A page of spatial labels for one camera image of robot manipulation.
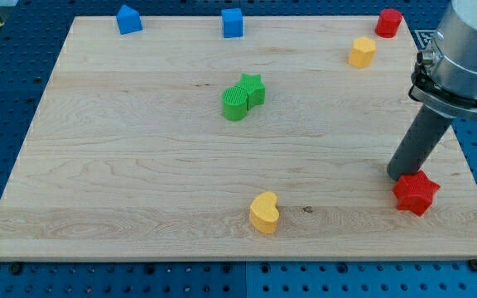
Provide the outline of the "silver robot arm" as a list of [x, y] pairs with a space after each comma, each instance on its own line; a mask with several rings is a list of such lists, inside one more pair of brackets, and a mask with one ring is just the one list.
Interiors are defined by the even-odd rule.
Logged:
[[409, 96], [443, 118], [477, 122], [477, 0], [451, 0], [417, 53]]

